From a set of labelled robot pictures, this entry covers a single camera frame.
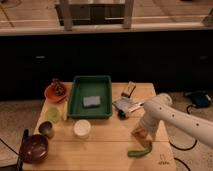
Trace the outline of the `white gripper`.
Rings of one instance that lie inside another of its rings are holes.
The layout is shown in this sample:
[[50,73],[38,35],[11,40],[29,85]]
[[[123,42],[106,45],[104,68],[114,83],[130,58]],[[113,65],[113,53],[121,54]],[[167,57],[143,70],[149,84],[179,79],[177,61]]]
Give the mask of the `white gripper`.
[[139,128],[146,130],[148,135],[155,138],[158,130],[158,120],[151,115],[145,114],[138,122],[136,129]]

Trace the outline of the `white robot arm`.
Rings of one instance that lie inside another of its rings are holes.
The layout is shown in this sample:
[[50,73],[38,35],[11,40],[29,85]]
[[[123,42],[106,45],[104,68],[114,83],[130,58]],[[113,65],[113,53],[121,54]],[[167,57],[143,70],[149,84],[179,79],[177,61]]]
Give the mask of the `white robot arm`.
[[144,114],[134,133],[142,135],[143,138],[148,134],[155,135],[160,121],[165,121],[213,148],[213,122],[172,108],[172,98],[168,94],[161,93],[146,100],[143,108]]

